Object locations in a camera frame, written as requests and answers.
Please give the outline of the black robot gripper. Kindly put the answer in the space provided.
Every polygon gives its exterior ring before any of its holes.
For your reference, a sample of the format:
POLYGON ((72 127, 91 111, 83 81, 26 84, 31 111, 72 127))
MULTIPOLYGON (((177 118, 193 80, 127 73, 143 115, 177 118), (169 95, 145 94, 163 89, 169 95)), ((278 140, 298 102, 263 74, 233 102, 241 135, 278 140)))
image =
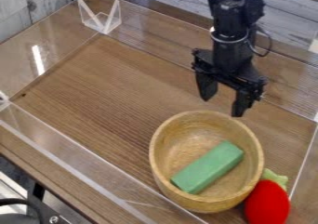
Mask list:
POLYGON ((241 117, 253 107, 254 100, 261 100, 267 79, 253 64, 254 55, 265 57, 255 50, 257 30, 249 29, 239 36, 226 36, 211 32, 213 49, 193 50, 193 69, 201 98, 209 101, 223 84, 237 90, 233 103, 233 117, 241 117))

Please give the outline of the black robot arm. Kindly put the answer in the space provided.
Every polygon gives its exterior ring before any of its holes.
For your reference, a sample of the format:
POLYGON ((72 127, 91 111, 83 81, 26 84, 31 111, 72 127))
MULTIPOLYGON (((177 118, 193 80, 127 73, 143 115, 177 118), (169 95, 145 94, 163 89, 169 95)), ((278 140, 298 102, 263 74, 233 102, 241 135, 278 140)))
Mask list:
POLYGON ((231 115, 241 117, 261 100, 267 78, 253 64, 254 55, 269 51, 255 49, 257 21, 265 16, 263 0, 207 0, 214 29, 210 31, 213 49, 193 50, 193 69, 201 97, 209 101, 218 93, 219 84, 237 91, 231 115))

